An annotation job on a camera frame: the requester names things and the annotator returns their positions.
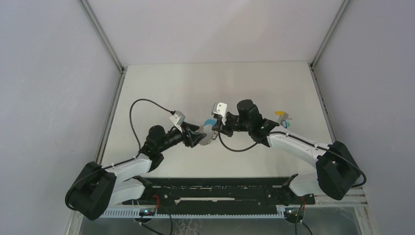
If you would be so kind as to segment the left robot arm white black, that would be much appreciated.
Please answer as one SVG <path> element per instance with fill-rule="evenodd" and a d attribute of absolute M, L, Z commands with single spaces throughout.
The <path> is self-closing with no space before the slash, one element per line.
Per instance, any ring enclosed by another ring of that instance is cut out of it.
<path fill-rule="evenodd" d="M 103 167 L 96 162 L 87 163 L 65 195 L 66 206 L 96 220 L 107 207 L 136 199 L 149 203 L 153 191 L 137 179 L 156 169 L 164 160 L 162 152 L 183 143 L 195 147 L 206 133 L 200 127 L 184 122 L 169 131 L 160 125 L 149 129 L 146 141 L 136 155 L 119 163 Z"/>

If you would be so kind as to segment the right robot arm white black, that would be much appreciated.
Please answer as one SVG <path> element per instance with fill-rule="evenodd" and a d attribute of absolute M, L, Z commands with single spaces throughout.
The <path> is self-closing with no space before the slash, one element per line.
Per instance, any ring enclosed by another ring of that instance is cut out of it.
<path fill-rule="evenodd" d="M 283 199 L 287 203 L 297 203 L 302 196 L 318 192 L 342 200 L 350 189 L 367 182 L 365 173 L 344 143 L 313 141 L 295 134 L 282 124 L 264 118 L 250 99 L 239 101 L 237 111 L 236 115 L 232 114 L 223 102 L 215 103 L 212 108 L 211 114 L 216 120 L 212 130 L 227 150 L 240 153 L 263 145 L 290 153 L 314 168 L 313 173 L 293 174 L 284 183 Z M 244 149 L 225 145 L 222 135 L 232 137 L 235 132 L 246 132 L 253 144 Z"/>

